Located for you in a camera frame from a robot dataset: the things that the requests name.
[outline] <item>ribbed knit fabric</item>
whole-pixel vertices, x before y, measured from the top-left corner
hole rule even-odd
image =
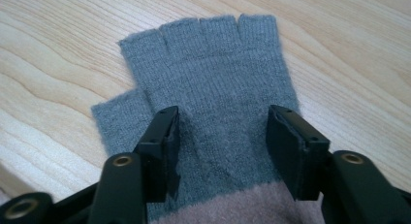
[[[298,102],[273,16],[186,18],[120,46],[148,104],[135,92],[93,108],[108,152],[131,150],[125,142],[141,134],[132,125],[145,127],[149,111],[180,107],[178,198],[150,205],[150,219],[278,179],[265,143],[268,108],[297,111]]]

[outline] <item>wood grain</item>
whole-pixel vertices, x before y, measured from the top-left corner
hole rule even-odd
[[[182,17],[277,17],[304,117],[411,191],[411,0],[0,0],[0,187],[61,200],[107,158],[90,107],[134,87],[116,42]]]

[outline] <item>tabletop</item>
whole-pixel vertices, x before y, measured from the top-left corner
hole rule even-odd
[[[90,107],[135,87],[118,41],[183,17],[276,16],[303,117],[411,191],[411,0],[0,0],[0,188],[59,201],[108,155]]]

